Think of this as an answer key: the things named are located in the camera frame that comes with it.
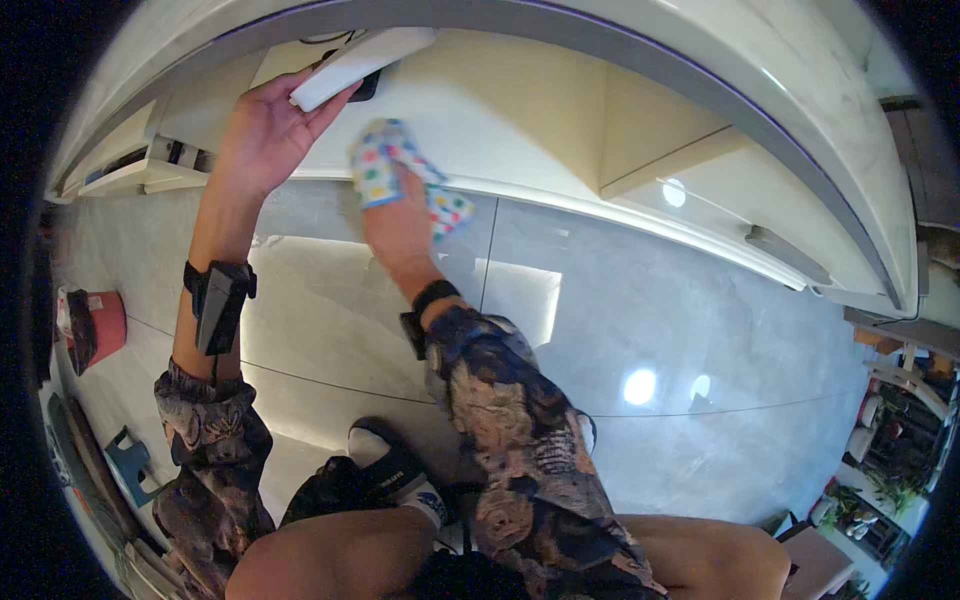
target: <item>right hand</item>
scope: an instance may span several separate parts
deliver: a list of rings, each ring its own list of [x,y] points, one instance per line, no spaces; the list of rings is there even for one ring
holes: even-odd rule
[[[432,281],[443,279],[433,263],[433,229],[423,181],[395,163],[403,198],[364,210],[363,231],[373,255],[408,301]]]

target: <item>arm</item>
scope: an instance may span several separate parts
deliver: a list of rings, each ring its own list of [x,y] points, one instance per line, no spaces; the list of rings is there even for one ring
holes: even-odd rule
[[[210,261],[242,264],[267,195],[283,183],[344,107],[353,86],[309,113],[287,96],[310,74],[280,76],[240,97],[223,151],[200,202],[188,260],[197,271]],[[255,392],[240,373],[239,331],[232,352],[197,350],[189,292],[180,293],[173,356],[155,384],[160,418],[177,479],[154,502],[154,519],[186,566],[191,598],[221,598],[230,573],[250,544],[274,524],[258,492],[273,439],[252,408]]]
[[[368,208],[364,233],[412,302],[444,277],[431,259],[422,183],[397,168],[405,197]],[[613,517],[576,412],[540,373],[516,327],[460,298],[436,300],[421,324],[427,387],[488,475],[476,509],[481,551],[521,573],[533,598],[559,589],[584,597],[616,589],[618,598],[664,598],[642,549]]]

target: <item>hand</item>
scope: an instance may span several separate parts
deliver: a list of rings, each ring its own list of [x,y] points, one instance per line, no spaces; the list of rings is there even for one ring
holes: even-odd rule
[[[403,198],[364,210],[363,231],[373,255],[407,300],[444,276],[433,264],[433,229],[423,197],[423,181],[395,163]]]
[[[303,112],[290,104],[289,96],[312,72],[307,67],[280,75],[240,96],[212,178],[228,180],[231,188],[262,200],[290,177],[361,83]]]

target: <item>stool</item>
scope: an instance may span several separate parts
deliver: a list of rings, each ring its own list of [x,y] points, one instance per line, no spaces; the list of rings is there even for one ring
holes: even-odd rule
[[[140,487],[143,480],[147,478],[143,468],[150,462],[150,452],[147,451],[147,446],[143,442],[136,442],[129,448],[121,448],[120,443],[129,436],[127,425],[124,425],[120,433],[104,448],[104,453],[107,455],[107,464],[117,485],[127,492],[127,497],[136,508],[140,508],[153,500],[160,489],[146,493]]]

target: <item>black wrist device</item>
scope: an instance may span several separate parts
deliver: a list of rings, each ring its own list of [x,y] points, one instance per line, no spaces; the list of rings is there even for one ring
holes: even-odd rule
[[[426,331],[420,324],[423,317],[423,311],[435,300],[447,298],[450,296],[460,296],[460,292],[446,279],[438,279],[430,285],[423,288],[423,291],[414,298],[413,311],[402,313],[400,315],[400,324],[403,325],[403,332],[407,334],[410,340],[410,346],[417,355],[417,360],[426,360]]]
[[[206,356],[230,352],[243,302],[247,297],[256,298],[253,268],[249,263],[235,265],[214,260],[206,273],[200,273],[187,262],[183,267],[183,287],[193,295],[197,349]]]

